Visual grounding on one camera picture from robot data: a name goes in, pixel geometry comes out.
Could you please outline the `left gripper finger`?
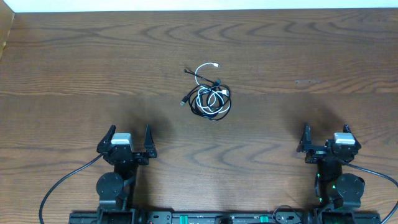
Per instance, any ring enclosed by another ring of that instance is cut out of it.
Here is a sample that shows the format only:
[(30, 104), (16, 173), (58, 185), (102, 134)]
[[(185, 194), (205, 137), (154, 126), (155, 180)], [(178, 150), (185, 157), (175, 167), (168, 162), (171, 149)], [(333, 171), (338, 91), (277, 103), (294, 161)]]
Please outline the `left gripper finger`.
[(152, 132), (150, 125), (148, 124), (146, 126), (146, 133), (145, 133), (145, 138), (144, 138), (144, 148), (146, 150), (146, 153), (148, 157), (157, 157), (157, 149), (155, 147), (153, 138), (152, 138)]
[(108, 152), (112, 147), (113, 144), (111, 143), (112, 137), (115, 134), (116, 126), (111, 125), (108, 132), (102, 138), (102, 140), (98, 143), (96, 152)]

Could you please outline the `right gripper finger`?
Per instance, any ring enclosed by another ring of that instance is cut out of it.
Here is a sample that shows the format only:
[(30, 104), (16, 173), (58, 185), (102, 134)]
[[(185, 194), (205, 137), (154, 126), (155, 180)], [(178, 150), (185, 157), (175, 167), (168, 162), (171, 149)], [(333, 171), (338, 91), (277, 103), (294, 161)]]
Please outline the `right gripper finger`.
[(310, 133), (310, 126), (305, 123), (303, 127), (302, 137), (297, 146), (297, 152), (308, 152), (312, 149), (312, 137)]
[(345, 139), (356, 140), (354, 134), (351, 131), (351, 128), (350, 128), (349, 124), (344, 124), (343, 125), (343, 134), (344, 134), (344, 138)]

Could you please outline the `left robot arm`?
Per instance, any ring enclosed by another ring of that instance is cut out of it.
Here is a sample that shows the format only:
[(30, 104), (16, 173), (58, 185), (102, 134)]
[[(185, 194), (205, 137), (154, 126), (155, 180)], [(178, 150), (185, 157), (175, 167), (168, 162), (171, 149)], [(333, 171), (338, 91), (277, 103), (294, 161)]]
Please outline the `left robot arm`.
[(132, 198), (139, 166), (146, 166), (157, 157), (152, 130), (146, 126), (143, 152), (134, 152), (132, 135), (117, 133), (112, 125), (97, 145), (97, 152), (113, 166), (112, 172), (97, 181), (99, 195), (97, 223), (146, 223), (145, 211), (134, 208)]

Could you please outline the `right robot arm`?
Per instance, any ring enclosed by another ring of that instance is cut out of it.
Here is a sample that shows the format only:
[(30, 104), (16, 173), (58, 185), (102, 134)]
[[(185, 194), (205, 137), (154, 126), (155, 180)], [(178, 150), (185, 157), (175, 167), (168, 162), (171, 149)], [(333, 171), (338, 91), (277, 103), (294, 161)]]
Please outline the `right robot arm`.
[(364, 180), (344, 173), (343, 166), (354, 160), (361, 149), (360, 143), (345, 124), (342, 132), (322, 146), (312, 143), (311, 128), (304, 124), (297, 152), (306, 154), (305, 162), (317, 166), (314, 189), (320, 199), (319, 207), (306, 212), (304, 223), (354, 223), (354, 209), (361, 206)]

